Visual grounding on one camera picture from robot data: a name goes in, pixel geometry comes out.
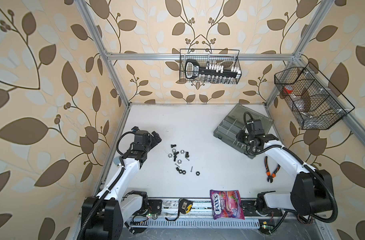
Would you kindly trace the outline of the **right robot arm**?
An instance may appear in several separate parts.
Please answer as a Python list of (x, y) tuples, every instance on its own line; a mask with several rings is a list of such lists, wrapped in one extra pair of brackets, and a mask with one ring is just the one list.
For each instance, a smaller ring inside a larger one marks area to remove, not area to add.
[(290, 192), (260, 193), (258, 208), (289, 210), (324, 223), (334, 222), (338, 206), (330, 173), (313, 168), (282, 145), (276, 136), (266, 134), (260, 119), (244, 120), (244, 124), (245, 130), (239, 131), (236, 139), (246, 145), (247, 156), (265, 154), (273, 158), (294, 180)]

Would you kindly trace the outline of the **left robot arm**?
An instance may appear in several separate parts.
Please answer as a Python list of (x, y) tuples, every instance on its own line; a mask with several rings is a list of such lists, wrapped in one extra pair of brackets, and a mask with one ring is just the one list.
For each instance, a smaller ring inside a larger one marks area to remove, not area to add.
[(119, 169), (108, 184), (94, 197), (87, 198), (81, 209), (79, 240), (118, 240), (132, 216), (150, 214), (147, 192), (130, 191), (127, 188), (147, 159), (147, 155), (162, 139), (156, 132), (133, 127), (123, 136), (133, 135), (126, 152), (117, 150)]

